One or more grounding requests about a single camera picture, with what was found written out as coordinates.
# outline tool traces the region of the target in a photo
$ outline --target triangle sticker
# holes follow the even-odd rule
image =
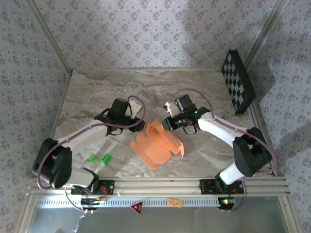
[[[141,215],[142,210],[142,201],[135,203],[134,205],[131,205],[131,208],[135,210],[139,215]]]

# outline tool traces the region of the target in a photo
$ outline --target green cube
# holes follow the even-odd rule
[[[112,160],[112,157],[109,154],[107,154],[104,156],[104,158],[102,158],[102,163],[107,165],[110,162],[110,160]]]
[[[91,163],[93,163],[93,164],[97,163],[97,162],[98,162],[97,156],[96,156],[95,154],[92,154],[92,155],[91,155],[91,158],[90,158],[90,161],[91,161]]]

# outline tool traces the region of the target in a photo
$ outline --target checkerboard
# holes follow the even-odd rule
[[[243,114],[256,97],[237,50],[229,50],[222,67],[225,84],[236,114]]]

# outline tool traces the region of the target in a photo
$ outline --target wall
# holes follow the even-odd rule
[[[220,68],[244,60],[274,4],[268,0],[36,0],[74,70]]]
[[[280,170],[311,232],[311,2],[290,1],[249,76]]]
[[[12,232],[68,75],[21,0],[0,2],[0,232]]]

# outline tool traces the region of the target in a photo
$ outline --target yellow label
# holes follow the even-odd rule
[[[181,207],[181,200],[169,198],[167,201],[167,205],[180,208]]]

